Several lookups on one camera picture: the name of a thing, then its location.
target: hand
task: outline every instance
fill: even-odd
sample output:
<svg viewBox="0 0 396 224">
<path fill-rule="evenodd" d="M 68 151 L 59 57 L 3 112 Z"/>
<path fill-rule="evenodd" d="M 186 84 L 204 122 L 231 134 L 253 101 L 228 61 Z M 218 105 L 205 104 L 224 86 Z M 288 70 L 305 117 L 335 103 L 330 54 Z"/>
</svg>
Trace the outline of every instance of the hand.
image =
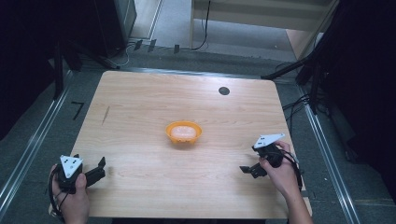
<svg viewBox="0 0 396 224">
<path fill-rule="evenodd" d="M 59 184 L 57 181 L 57 175 L 52 179 L 52 192 L 54 197 L 56 197 L 58 205 L 61 204 L 59 208 L 64 215 L 65 223 L 87 223 L 88 215 L 90 213 L 90 201 L 88 199 L 88 194 L 86 191 L 87 178 L 84 174 L 79 174 L 76 180 L 76 193 L 68 194 L 61 192 L 59 189 Z"/>
<path fill-rule="evenodd" d="M 285 142 L 276 141 L 275 145 L 282 147 L 282 149 L 287 152 L 290 152 L 290 145 Z M 285 197 L 286 204 L 289 208 L 290 224 L 313 223 L 312 217 L 309 215 L 308 209 L 306 208 L 304 199 L 300 194 L 297 177 L 290 161 L 283 158 L 282 164 L 279 167 L 274 168 L 268 160 L 260 158 L 260 165 L 270 176 L 277 190 L 279 190 L 283 197 Z"/>
<path fill-rule="evenodd" d="M 290 152 L 290 145 L 285 142 L 276 141 L 275 145 L 281 147 L 287 152 Z M 285 156 L 292 159 L 292 157 L 287 153 Z M 275 187 L 284 197 L 287 197 L 289 194 L 299 192 L 297 178 L 290 161 L 283 158 L 282 164 L 279 167 L 274 168 L 268 160 L 260 158 L 260 165 L 268 173 Z"/>
</svg>

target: wooden table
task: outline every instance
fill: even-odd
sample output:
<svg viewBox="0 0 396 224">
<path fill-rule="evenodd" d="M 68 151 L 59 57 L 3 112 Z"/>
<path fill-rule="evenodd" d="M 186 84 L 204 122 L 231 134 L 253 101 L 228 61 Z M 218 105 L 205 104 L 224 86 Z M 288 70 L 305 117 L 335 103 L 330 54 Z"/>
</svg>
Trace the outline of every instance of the wooden table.
<svg viewBox="0 0 396 224">
<path fill-rule="evenodd" d="M 177 120 L 202 127 L 195 144 L 171 143 L 165 127 Z M 270 133 L 291 144 L 272 81 L 105 72 L 72 155 L 84 172 L 106 157 L 92 217 L 282 218 L 271 181 L 239 169 L 258 162 L 251 146 Z"/>
</svg>

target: human hand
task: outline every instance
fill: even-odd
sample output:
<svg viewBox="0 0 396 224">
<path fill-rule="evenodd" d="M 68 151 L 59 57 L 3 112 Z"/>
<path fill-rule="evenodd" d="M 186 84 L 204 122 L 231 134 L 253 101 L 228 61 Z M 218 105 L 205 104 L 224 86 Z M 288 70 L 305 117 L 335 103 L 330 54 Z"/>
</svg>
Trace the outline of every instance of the human hand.
<svg viewBox="0 0 396 224">
<path fill-rule="evenodd" d="M 52 166 L 51 171 L 55 169 L 56 165 Z M 87 178 L 84 174 L 79 174 L 76 180 L 76 193 L 66 194 L 61 192 L 56 175 L 52 179 L 52 192 L 57 199 L 59 210 L 64 215 L 65 223 L 87 223 L 88 215 L 90 213 L 90 201 L 86 191 Z"/>
<path fill-rule="evenodd" d="M 290 145 L 285 142 L 275 141 L 275 145 L 281 147 L 286 152 L 290 152 Z M 288 153 L 285 153 L 285 156 L 292 159 Z M 282 164 L 279 167 L 274 168 L 268 160 L 260 158 L 260 165 L 267 172 L 275 187 L 285 198 L 291 194 L 299 193 L 297 178 L 290 161 L 283 158 Z"/>
</svg>

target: plastic bowl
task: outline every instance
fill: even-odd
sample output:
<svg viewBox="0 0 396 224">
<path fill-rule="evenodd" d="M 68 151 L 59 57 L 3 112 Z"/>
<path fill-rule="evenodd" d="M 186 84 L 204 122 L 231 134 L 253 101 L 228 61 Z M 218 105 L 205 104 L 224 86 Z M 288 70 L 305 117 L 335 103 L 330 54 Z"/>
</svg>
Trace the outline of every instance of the plastic bowl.
<svg viewBox="0 0 396 224">
<path fill-rule="evenodd" d="M 173 136 L 172 130 L 179 126 L 187 126 L 187 127 L 193 128 L 195 130 L 196 135 L 193 137 Z M 202 129 L 197 123 L 194 123 L 191 121 L 186 121 L 186 120 L 175 121 L 175 122 L 170 123 L 168 126 L 166 126 L 165 131 L 173 143 L 189 142 L 191 144 L 195 143 L 195 141 L 199 138 L 199 136 L 201 136 L 201 133 L 202 133 Z"/>
</svg>

